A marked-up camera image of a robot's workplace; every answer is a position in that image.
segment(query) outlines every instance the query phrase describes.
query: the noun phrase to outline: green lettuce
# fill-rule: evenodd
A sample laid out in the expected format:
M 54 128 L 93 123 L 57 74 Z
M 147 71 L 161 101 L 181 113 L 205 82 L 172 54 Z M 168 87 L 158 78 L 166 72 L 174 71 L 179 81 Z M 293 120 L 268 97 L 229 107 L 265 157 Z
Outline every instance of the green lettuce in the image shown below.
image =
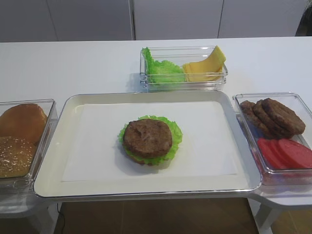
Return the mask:
M 147 71 L 150 75 L 149 82 L 152 83 L 168 83 L 168 82 L 184 82 L 184 72 L 181 67 L 174 64 L 173 62 L 163 60 L 155 61 L 152 58 L 151 51 L 148 47 L 142 49 L 143 56 L 147 62 Z
M 168 125 L 168 127 L 171 131 L 171 135 L 172 135 L 172 147 L 171 147 L 170 151 L 166 155 L 164 155 L 162 157 L 157 157 L 157 158 L 142 158 L 142 157 L 134 155 L 129 150 L 125 149 L 126 153 L 128 155 L 134 157 L 138 161 L 144 161 L 145 164 L 152 164 L 152 165 L 159 165 L 159 164 L 163 163 L 164 161 L 173 159 L 175 157 L 176 151 L 179 148 L 178 145 L 182 141 L 183 134 L 181 132 L 181 129 L 178 127 L 176 122 L 169 121 L 166 117 L 143 116 L 143 117 L 140 117 L 138 119 L 146 119 L 146 118 L 160 120 L 160 121 L 162 121 Z M 128 125 L 125 124 L 124 128 L 120 131 L 120 133 L 118 135 L 118 139 L 119 139 L 120 143 L 123 143 L 123 135 L 125 134 L 127 126 Z

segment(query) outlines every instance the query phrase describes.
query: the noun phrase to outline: white table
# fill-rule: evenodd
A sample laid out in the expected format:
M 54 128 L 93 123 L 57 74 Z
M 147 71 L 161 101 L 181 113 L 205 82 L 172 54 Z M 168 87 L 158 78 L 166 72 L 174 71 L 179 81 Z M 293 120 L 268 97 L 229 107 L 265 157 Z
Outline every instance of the white table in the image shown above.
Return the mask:
M 53 98 L 60 113 L 75 94 L 139 92 L 142 47 L 201 45 L 219 45 L 226 55 L 229 97 L 292 91 L 312 108 L 309 37 L 2 43 L 0 101 Z M 262 203 L 255 218 L 267 233 L 280 210 L 312 207 L 312 186 L 261 186 L 249 197 Z

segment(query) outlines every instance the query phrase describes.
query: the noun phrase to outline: yellow cheese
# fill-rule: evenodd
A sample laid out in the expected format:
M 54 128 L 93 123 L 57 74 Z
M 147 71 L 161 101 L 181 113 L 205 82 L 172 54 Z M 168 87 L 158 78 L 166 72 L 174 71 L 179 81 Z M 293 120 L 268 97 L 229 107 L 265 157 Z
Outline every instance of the yellow cheese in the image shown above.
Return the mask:
M 203 61 L 185 63 L 182 68 L 187 74 L 194 73 L 214 73 L 222 72 L 222 67 L 226 58 L 220 48 L 216 46 L 212 53 Z M 187 81 L 210 81 L 219 78 L 219 76 L 196 76 L 189 75 Z

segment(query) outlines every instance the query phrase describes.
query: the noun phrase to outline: red tomato slice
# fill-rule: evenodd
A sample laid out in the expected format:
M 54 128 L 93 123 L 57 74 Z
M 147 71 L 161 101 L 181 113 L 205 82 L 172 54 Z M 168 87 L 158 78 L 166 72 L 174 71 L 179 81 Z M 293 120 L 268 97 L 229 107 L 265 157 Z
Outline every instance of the red tomato slice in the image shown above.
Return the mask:
M 279 149 L 278 140 L 270 140 L 269 147 L 271 148 L 273 154 L 278 158 L 287 168 L 296 168 L 296 166 L 288 160 L 288 157 Z
M 288 167 L 282 163 L 272 152 L 269 141 L 263 138 L 260 138 L 258 140 L 258 146 L 262 152 L 262 155 L 264 158 L 268 161 L 268 163 L 274 168 L 274 169 L 287 169 Z
M 293 140 L 281 139 L 278 146 L 288 160 L 299 168 L 312 168 L 312 151 Z

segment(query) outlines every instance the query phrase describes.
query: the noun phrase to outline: white cabinet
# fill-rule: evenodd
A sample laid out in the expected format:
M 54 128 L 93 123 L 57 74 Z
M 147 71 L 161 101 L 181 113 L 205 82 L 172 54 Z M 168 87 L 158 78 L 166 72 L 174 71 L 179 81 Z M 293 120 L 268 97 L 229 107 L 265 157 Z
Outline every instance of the white cabinet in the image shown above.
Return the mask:
M 129 0 L 47 0 L 59 40 L 132 40 Z
M 0 0 L 0 42 L 54 40 L 45 0 Z
M 295 36 L 307 0 L 224 0 L 220 38 Z
M 134 0 L 137 40 L 217 38 L 223 0 Z

